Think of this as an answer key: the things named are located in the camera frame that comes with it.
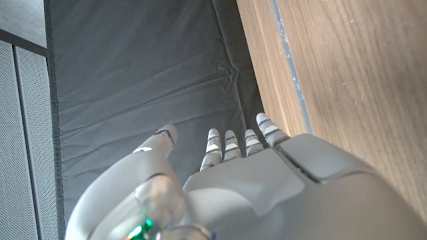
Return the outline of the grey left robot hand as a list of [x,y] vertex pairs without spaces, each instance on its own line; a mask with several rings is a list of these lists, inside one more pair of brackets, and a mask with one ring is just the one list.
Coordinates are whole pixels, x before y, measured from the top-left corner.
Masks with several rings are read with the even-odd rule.
[[166,125],[102,173],[66,239],[425,239],[426,224],[365,161],[264,113],[244,135],[211,129],[201,168],[180,184]]

